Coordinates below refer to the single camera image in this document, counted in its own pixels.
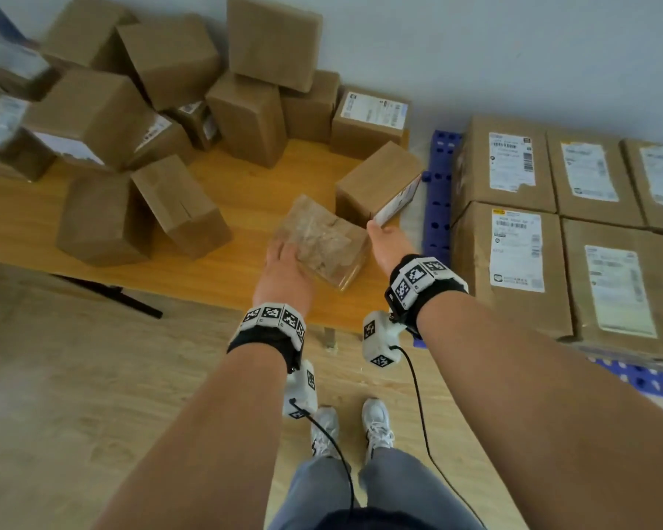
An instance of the black cable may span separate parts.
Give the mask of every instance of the black cable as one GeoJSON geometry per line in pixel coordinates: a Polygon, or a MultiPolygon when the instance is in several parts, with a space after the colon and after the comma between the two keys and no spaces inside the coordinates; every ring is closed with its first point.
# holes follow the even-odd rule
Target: black cable
{"type": "Polygon", "coordinates": [[[435,463],[435,459],[433,458],[432,454],[430,453],[430,441],[427,438],[427,427],[425,427],[425,413],[422,410],[422,399],[420,398],[420,387],[418,386],[418,378],[415,375],[415,369],[413,368],[413,362],[410,360],[410,357],[408,354],[405,352],[405,350],[400,347],[400,346],[390,346],[390,349],[392,350],[400,350],[401,353],[405,356],[405,358],[408,360],[408,365],[410,366],[410,373],[413,374],[413,383],[415,383],[415,393],[418,396],[418,408],[420,409],[420,422],[422,423],[422,434],[425,437],[425,448],[427,449],[427,455],[430,458],[430,461],[432,464],[435,466],[435,469],[442,475],[442,477],[445,479],[445,482],[447,482],[447,485],[450,486],[450,489],[454,491],[454,494],[459,497],[462,502],[464,503],[467,508],[469,508],[469,511],[474,514],[475,517],[477,517],[477,521],[484,527],[486,528],[486,525],[484,524],[484,521],[481,520],[481,517],[478,516],[478,514],[474,511],[474,508],[471,507],[471,504],[467,502],[467,500],[462,497],[459,491],[455,489],[455,487],[452,485],[451,481],[447,480],[447,476],[445,476],[445,473],[442,472],[442,469],[438,466],[437,463],[435,463]]]}
{"type": "Polygon", "coordinates": [[[351,501],[348,504],[348,517],[351,518],[351,513],[354,511],[354,502],[355,502],[355,496],[354,496],[354,480],[351,479],[351,472],[349,472],[349,467],[350,465],[346,462],[344,458],[344,454],[341,453],[341,448],[338,447],[336,444],[336,441],[334,440],[334,437],[332,437],[325,428],[321,427],[318,423],[317,420],[313,419],[312,416],[309,414],[309,411],[306,409],[301,409],[300,407],[297,407],[295,404],[295,401],[297,401],[296,398],[291,398],[290,400],[290,405],[300,411],[302,416],[306,417],[309,419],[309,421],[317,426],[319,428],[319,431],[324,433],[331,441],[331,443],[334,445],[334,448],[336,448],[336,452],[338,453],[338,456],[341,457],[341,463],[344,464],[344,470],[346,471],[346,477],[348,478],[348,487],[351,489],[351,501]]]}

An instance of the blue pants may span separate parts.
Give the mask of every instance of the blue pants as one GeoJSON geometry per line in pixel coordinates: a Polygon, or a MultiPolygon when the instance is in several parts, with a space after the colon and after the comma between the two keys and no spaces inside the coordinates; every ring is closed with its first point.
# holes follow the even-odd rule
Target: blue pants
{"type": "MultiPolygon", "coordinates": [[[[481,525],[419,459],[377,448],[358,474],[368,506],[405,512],[437,529],[479,530],[481,525]]],[[[268,530],[312,530],[331,512],[348,509],[348,478],[341,460],[316,457],[300,465],[268,530]]]]}

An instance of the wooden table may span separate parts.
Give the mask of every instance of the wooden table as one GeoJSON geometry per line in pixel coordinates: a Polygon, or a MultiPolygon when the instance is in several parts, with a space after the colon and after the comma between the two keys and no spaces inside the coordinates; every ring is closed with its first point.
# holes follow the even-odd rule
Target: wooden table
{"type": "MultiPolygon", "coordinates": [[[[92,268],[54,247],[69,166],[57,162],[34,184],[0,177],[0,262],[243,311],[268,240],[295,198],[307,194],[334,211],[334,183],[358,163],[326,145],[290,140],[277,166],[266,169],[233,158],[219,144],[189,169],[221,207],[233,241],[191,261],[158,228],[151,261],[111,268],[92,268]]],[[[387,309],[386,287],[372,256],[343,293],[317,279],[308,323],[360,333],[366,314],[387,309]]]]}

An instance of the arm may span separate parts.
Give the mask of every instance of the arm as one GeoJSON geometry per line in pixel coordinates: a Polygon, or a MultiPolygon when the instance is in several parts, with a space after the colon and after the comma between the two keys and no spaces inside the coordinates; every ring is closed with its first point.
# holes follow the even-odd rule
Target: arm
{"type": "MultiPolygon", "coordinates": [[[[312,284],[297,266],[293,245],[271,244],[253,301],[309,312],[312,284]]],[[[262,528],[286,378],[283,356],[266,344],[246,344],[224,356],[121,484],[94,529],[262,528]]]]}
{"type": "MultiPolygon", "coordinates": [[[[413,252],[368,229],[387,274],[413,252]]],[[[663,410],[466,294],[433,297],[418,328],[529,527],[663,528],[663,410]]]]}

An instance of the floor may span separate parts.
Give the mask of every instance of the floor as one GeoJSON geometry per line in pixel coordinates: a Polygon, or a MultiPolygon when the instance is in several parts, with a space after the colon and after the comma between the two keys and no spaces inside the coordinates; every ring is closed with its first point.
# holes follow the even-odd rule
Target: floor
{"type": "MultiPolygon", "coordinates": [[[[54,277],[0,265],[0,529],[88,527],[216,366],[240,317],[132,295],[165,317],[149,319],[54,277]]],[[[524,529],[430,356],[410,353],[435,459],[488,527],[524,529]]],[[[407,365],[365,363],[358,337],[345,334],[336,353],[309,339],[305,356],[320,403],[339,412],[341,448],[354,471],[364,456],[360,413],[369,396],[388,405],[396,446],[430,464],[407,365]]],[[[308,423],[285,419],[268,521],[307,457],[308,423]]]]}

